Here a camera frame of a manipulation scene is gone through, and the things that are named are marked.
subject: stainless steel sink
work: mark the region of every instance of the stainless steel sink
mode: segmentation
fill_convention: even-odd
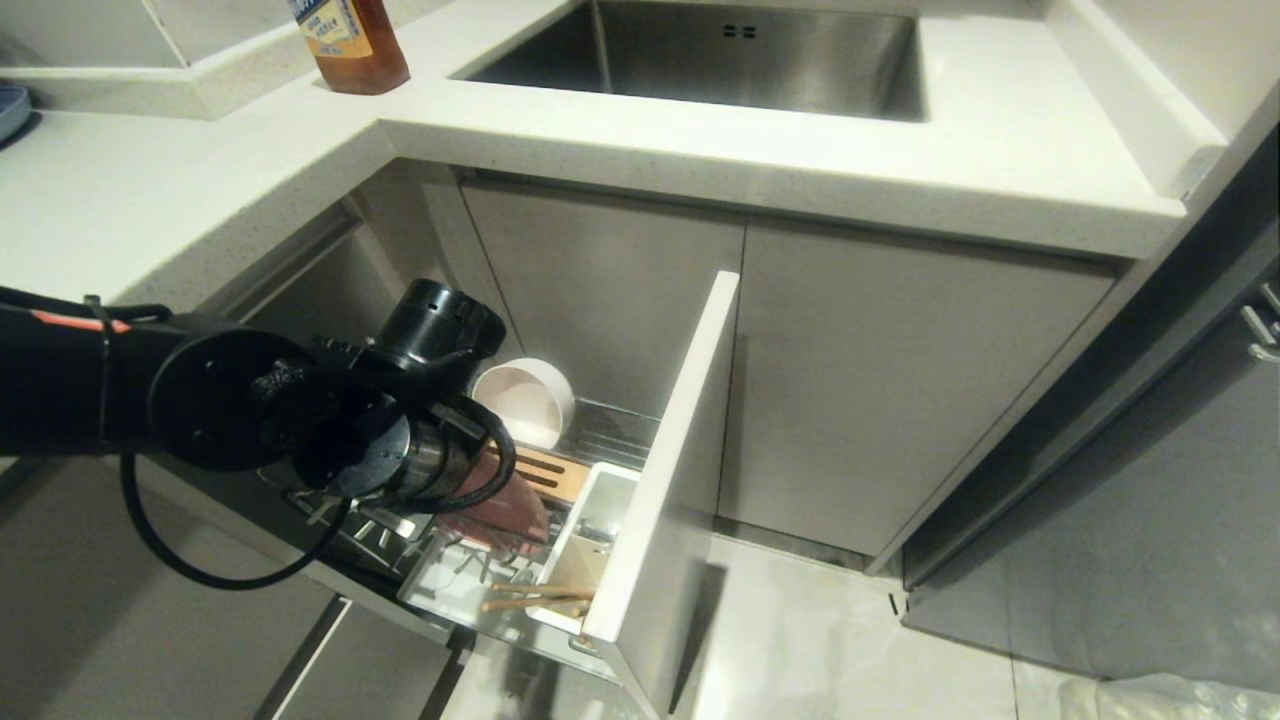
[[[466,79],[920,122],[915,19],[589,1]]]

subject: sauce bottle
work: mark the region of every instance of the sauce bottle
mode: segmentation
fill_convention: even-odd
[[[383,0],[289,0],[329,87],[381,95],[408,79]]]

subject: lower cabinet drawer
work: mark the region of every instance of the lower cabinet drawer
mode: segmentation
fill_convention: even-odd
[[[593,423],[594,439],[573,442],[571,432],[553,451],[634,468],[598,466],[595,482],[559,518],[559,533],[570,537],[553,538],[545,548],[517,544],[503,552],[440,533],[421,544],[421,557],[401,588],[402,602],[616,682],[648,716],[666,716],[719,484],[721,454],[699,445],[722,442],[716,428],[723,428],[728,402],[727,387],[708,378],[714,377],[717,357],[732,352],[739,275],[719,272],[708,281],[705,305],[690,309],[700,318],[662,418],[646,421],[605,409],[617,416]],[[609,430],[631,437],[605,437]],[[591,447],[603,451],[589,452]],[[571,569],[567,564],[575,561],[588,566]],[[511,597],[494,591],[495,582],[563,578],[595,584],[580,618],[564,607],[485,611],[485,603]]]

